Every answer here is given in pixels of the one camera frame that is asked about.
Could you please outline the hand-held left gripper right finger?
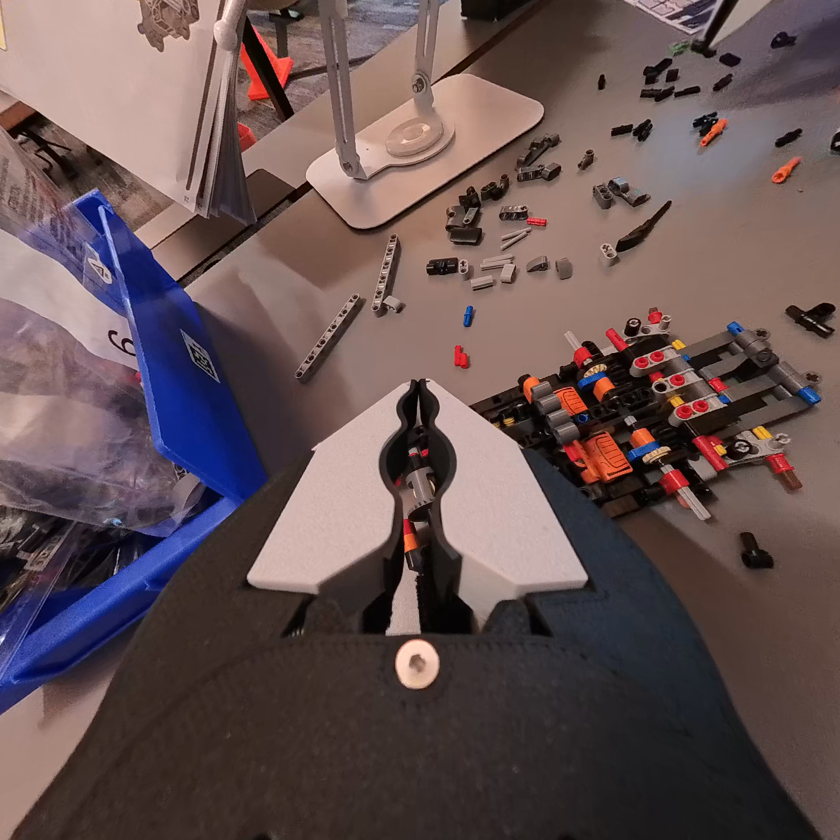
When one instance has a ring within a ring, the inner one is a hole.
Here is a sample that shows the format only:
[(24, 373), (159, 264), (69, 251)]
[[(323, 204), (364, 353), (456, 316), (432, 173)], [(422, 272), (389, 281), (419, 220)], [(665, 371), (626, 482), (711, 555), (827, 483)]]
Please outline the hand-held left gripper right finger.
[(443, 460), (436, 503), (455, 594), (477, 626), (500, 602), (584, 589), (589, 576), (525, 451), (435, 381), (418, 391), (428, 454)]

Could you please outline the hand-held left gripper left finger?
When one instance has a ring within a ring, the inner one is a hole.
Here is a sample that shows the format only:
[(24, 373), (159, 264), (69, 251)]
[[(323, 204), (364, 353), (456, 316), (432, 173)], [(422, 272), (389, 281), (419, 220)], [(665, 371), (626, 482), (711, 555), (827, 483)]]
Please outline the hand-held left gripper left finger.
[(403, 575), (395, 481), (417, 414), (417, 381), (399, 384), (315, 444), (247, 573), (261, 591), (334, 602), (366, 632), (387, 632)]

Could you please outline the lego car chassis model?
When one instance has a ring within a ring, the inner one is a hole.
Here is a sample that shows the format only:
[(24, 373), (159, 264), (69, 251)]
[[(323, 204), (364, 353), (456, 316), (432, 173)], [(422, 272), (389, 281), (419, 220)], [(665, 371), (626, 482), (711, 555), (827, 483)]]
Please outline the lego car chassis model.
[(822, 377), (783, 360), (766, 329), (730, 322), (687, 345), (670, 325), (651, 308), (646, 321), (606, 330), (605, 348), (568, 331), (570, 363), (524, 374), (470, 409), (609, 518), (674, 498), (708, 521), (709, 484), (742, 466), (766, 465), (787, 492), (801, 490), (791, 438), (769, 426), (816, 407)]

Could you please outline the long grey lego beam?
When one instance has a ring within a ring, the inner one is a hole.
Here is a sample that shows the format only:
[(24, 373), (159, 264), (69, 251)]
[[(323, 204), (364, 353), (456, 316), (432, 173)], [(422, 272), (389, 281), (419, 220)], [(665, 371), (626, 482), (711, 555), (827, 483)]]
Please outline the long grey lego beam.
[(295, 380), (305, 383), (319, 371), (331, 352), (338, 345), (353, 320), (357, 317), (364, 299), (359, 294), (353, 294), (342, 306), (322, 336), (313, 345), (295, 372)]
[(401, 242), (397, 234), (392, 234), (387, 241), (385, 253), (381, 264), (374, 295), (371, 303), (371, 312), (377, 317), (385, 314), (385, 299), (391, 293), (393, 281), (396, 276), (397, 267), (402, 253)]

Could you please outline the scatter of loose lego pieces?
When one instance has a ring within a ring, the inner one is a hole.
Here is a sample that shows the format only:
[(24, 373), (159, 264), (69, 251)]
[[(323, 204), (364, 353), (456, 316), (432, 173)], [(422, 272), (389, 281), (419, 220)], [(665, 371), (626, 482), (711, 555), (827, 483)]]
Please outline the scatter of loose lego pieces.
[[(771, 40), (770, 47), (772, 49), (787, 49), (795, 45), (797, 36), (791, 35), (785, 31), (780, 31), (775, 34)], [(724, 54), (720, 61), (727, 67), (735, 67), (740, 62), (740, 57), (734, 54)], [(668, 68), (673, 64), (671, 58), (663, 59), (656, 66), (648, 67), (645, 70), (646, 85), (648, 83), (657, 83), (658, 77), (662, 72), (668, 71), (666, 74), (667, 86), (666, 88), (653, 89), (646, 88), (642, 90), (642, 98), (650, 98), (651, 102), (660, 102), (666, 100), (668, 97), (683, 98), (689, 95), (701, 93), (700, 86), (685, 87), (684, 89), (676, 90), (671, 83), (677, 80), (678, 72), (673, 72)], [(733, 79), (732, 73), (729, 73), (715, 82), (712, 90), (720, 91), (725, 88)], [(601, 91), (605, 88), (606, 77), (601, 74), (597, 81), (597, 89)], [(728, 120), (721, 117), (717, 111), (704, 114), (692, 123), (692, 130), (699, 131), (700, 137), (698, 149), (703, 150), (721, 136), (728, 126)], [(633, 136), (637, 142), (646, 141), (654, 128), (654, 123), (651, 119), (640, 122), (638, 125), (632, 123), (622, 124), (611, 128), (611, 136)], [(802, 136), (802, 128), (797, 128), (782, 135), (774, 142), (774, 148), (782, 148), (792, 142), (798, 140)], [(547, 154), (560, 144), (560, 136), (557, 133), (546, 133), (542, 137), (531, 139), (528, 148), (521, 154), (514, 166), (514, 173), (518, 183), (525, 182), (552, 182), (561, 174), (562, 166), (559, 163), (551, 161), (541, 161), (540, 157)], [(831, 140), (831, 151), (838, 153), (838, 130), (833, 135)], [(578, 172), (583, 172), (588, 167), (592, 166), (595, 161), (595, 153), (589, 149), (583, 155), (581, 161), (577, 164)], [(783, 184), (790, 179), (795, 167), (802, 163), (801, 156), (795, 156), (789, 161), (785, 162), (775, 173), (773, 173), (771, 181), (773, 184)], [(453, 245), (478, 245), (482, 238), (482, 229), (476, 225), (476, 219), (480, 215), (482, 204), (488, 202), (500, 201), (505, 197), (510, 187), (509, 175), (503, 173), (498, 182), (490, 182), (481, 187), (477, 191), (473, 186), (467, 187), (465, 194), (458, 198), (458, 204), (451, 206), (447, 210), (447, 223), (445, 230), (448, 235), (450, 243)], [(636, 187), (630, 185), (627, 179), (620, 177), (613, 178), (608, 182), (599, 183), (593, 186), (593, 197), (601, 209), (609, 209), (616, 200), (622, 200), (630, 207), (640, 207), (650, 200), (650, 195), (644, 190), (639, 191)], [(525, 239), (532, 228), (545, 227), (547, 220), (543, 217), (534, 217), (530, 214), (529, 209), (525, 205), (502, 206), (499, 210), (500, 221), (507, 222), (523, 222), (527, 223), (524, 229), (514, 231), (502, 238), (502, 247), (507, 249), (512, 247), (517, 242)], [(609, 243), (601, 246), (600, 253), (609, 265), (614, 264), (618, 260), (618, 254), (615, 251), (615, 245)], [(528, 271), (544, 270), (548, 267), (546, 258), (541, 258), (542, 263), (537, 260), (536, 267), (531, 264)], [(431, 276), (434, 273), (445, 274), (446, 272), (455, 272), (456, 266), (458, 271), (466, 271), (468, 268), (467, 261), (461, 259), (457, 261), (456, 258), (446, 259), (432, 259), (427, 264), (427, 273)]]

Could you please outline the black curved lego blade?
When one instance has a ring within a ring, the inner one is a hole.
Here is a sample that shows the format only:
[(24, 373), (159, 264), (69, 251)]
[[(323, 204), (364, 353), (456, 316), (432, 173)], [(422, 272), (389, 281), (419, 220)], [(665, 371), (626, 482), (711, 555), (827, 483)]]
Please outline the black curved lego blade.
[(653, 216), (636, 226), (628, 234), (619, 238), (615, 244), (615, 251), (617, 254), (625, 253), (641, 245), (645, 239), (650, 236), (659, 220), (667, 214), (672, 204), (672, 201), (668, 200)]

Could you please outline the black lego cross connector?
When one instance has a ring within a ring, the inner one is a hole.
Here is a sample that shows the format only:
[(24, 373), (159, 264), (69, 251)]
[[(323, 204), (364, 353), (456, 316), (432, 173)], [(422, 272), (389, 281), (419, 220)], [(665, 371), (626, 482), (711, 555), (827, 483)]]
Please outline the black lego cross connector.
[(784, 310), (784, 314), (807, 332), (822, 339), (828, 339), (834, 335), (835, 329), (827, 322), (834, 316), (836, 310), (834, 304), (824, 301), (807, 310), (790, 305)]

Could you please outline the blue plastic bin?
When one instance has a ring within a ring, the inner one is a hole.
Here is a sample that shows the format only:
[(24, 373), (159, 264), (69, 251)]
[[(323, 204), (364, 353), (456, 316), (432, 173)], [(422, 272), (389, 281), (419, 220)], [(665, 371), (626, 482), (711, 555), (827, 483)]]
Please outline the blue plastic bin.
[(268, 479), (194, 301), (98, 190), (73, 204), (114, 275), (130, 336), (110, 344), (132, 341), (139, 354), (154, 444), (220, 498), (99, 586), (48, 597), (46, 619), (35, 619), (2, 670), (1, 712), (143, 618), (189, 555)]

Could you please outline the clear plastic parts bag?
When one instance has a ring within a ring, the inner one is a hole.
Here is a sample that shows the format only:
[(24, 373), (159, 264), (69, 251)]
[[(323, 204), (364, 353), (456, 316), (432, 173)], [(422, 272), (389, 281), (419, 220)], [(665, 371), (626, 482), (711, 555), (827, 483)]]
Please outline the clear plastic parts bag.
[(1, 151), (2, 504), (168, 537), (203, 493), (154, 445), (107, 241)]

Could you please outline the white book stand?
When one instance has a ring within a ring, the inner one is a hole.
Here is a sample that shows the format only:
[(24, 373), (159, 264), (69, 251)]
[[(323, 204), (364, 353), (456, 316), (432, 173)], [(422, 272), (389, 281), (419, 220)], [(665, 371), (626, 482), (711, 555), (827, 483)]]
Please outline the white book stand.
[(309, 185), (352, 228), (378, 228), (533, 129), (543, 105), (470, 74), (432, 82), (440, 2), (418, 5), (411, 97), (362, 131), (354, 126), (345, 2), (318, 3), (334, 151)]

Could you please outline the orange plastic cone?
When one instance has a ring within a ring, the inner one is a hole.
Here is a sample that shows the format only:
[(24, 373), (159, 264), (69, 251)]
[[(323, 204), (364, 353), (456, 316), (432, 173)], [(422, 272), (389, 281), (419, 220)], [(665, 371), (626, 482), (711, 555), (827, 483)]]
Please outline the orange plastic cone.
[(248, 100), (272, 100), (274, 103), (286, 100), (285, 86), (293, 61), (289, 57), (278, 57), (248, 19), (245, 20), (239, 57), (249, 79)]

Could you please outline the white instruction booklet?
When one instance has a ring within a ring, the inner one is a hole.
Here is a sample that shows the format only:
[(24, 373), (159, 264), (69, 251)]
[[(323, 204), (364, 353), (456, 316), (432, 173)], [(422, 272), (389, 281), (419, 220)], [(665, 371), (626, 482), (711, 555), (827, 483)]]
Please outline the white instruction booklet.
[(2, 91), (191, 213), (256, 220), (238, 139), (243, 1), (2, 2)]

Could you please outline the printed paper sheet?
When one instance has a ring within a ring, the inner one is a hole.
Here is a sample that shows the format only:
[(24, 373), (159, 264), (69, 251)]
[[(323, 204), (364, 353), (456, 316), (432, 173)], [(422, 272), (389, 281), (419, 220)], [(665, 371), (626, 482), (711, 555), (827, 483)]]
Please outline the printed paper sheet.
[(718, 1), (625, 1), (631, 7), (687, 35), (702, 34)]

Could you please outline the black metal rod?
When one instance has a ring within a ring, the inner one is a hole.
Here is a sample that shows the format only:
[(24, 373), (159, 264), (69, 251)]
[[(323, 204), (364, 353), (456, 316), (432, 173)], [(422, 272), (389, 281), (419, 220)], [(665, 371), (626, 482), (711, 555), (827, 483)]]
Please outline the black metal rod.
[(690, 51), (706, 58), (717, 54), (716, 44), (744, 26), (755, 14), (753, 2), (717, 2), (702, 35), (695, 38)]

